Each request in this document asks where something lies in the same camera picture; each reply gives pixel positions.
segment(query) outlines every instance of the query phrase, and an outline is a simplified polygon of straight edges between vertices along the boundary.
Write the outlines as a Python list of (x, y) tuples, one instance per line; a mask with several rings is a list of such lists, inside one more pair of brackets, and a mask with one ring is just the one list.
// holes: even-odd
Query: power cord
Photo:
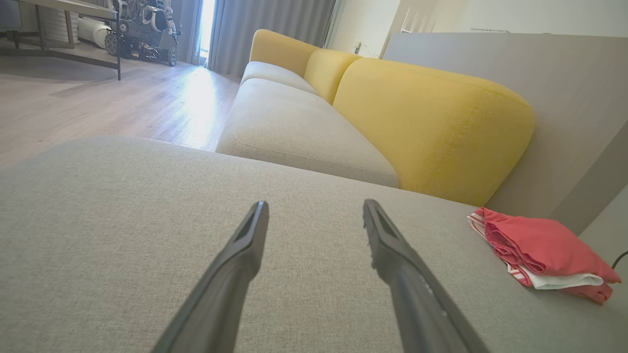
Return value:
[(617, 266), (617, 263), (619, 262), (619, 260), (621, 260), (624, 256), (626, 256), (626, 254), (628, 254), (628, 251), (626, 251), (625, 253), (621, 254), (613, 263), (613, 266), (611, 266), (612, 269), (615, 269), (615, 266)]

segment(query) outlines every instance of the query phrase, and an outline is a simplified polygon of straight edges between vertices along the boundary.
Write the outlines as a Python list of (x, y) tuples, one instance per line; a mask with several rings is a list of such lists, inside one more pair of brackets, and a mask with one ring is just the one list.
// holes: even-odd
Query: curtain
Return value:
[(241, 77), (263, 28), (322, 47), (335, 0), (215, 0), (208, 68)]
[(177, 56), (180, 61), (198, 65), (200, 61), (200, 44), (203, 33), (201, 14), (203, 0), (173, 0), (173, 19), (176, 30), (181, 31)]

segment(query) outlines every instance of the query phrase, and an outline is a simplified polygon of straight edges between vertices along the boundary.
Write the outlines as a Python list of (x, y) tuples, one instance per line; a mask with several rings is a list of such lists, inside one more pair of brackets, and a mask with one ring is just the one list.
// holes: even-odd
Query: beige seat cushion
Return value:
[(628, 347), (622, 298), (601, 307), (521, 286), (469, 227), (475, 207), (111, 136), (0, 168), (0, 350), (151, 351), (251, 204), (266, 200), (262, 266), (235, 352), (402, 352), (390, 289), (371, 268), (365, 198), (384, 207), (490, 352)]
[(283, 67), (263, 62), (250, 62), (246, 65), (244, 75), (242, 76), (241, 85), (249, 79), (264, 79), (280, 84), (289, 85), (311, 94), (317, 94), (316, 90), (310, 86), (310, 84), (303, 79), (303, 77), (296, 73), (287, 70)]
[(398, 186), (388, 160), (324, 99), (268, 80), (242, 84), (216, 152)]

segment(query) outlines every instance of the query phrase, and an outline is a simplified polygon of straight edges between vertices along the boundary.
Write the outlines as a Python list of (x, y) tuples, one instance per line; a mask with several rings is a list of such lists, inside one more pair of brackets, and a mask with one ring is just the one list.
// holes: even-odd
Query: pink cloth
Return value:
[[(493, 253), (515, 270), (524, 266), (545, 276), (593, 273), (604, 279), (600, 286), (577, 286), (562, 291), (604, 304), (613, 292), (607, 283), (622, 279), (595, 251), (572, 231), (555, 220), (512, 217), (482, 207), (475, 211), (484, 217), (485, 238)], [(529, 278), (519, 280), (531, 286)]]

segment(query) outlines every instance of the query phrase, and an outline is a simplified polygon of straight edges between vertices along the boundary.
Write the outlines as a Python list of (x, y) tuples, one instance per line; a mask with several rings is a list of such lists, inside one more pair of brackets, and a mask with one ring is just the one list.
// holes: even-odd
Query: yellow sofa cushion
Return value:
[(525, 151), (534, 112), (476, 77), (363, 58), (333, 103), (393, 165), (399, 186), (484, 205)]
[(303, 78), (329, 104), (333, 104), (340, 79), (352, 62), (361, 56), (329, 49), (319, 49), (312, 53)]
[(313, 52), (320, 48), (269, 30), (257, 30), (251, 46), (251, 62), (277, 65), (303, 77)]

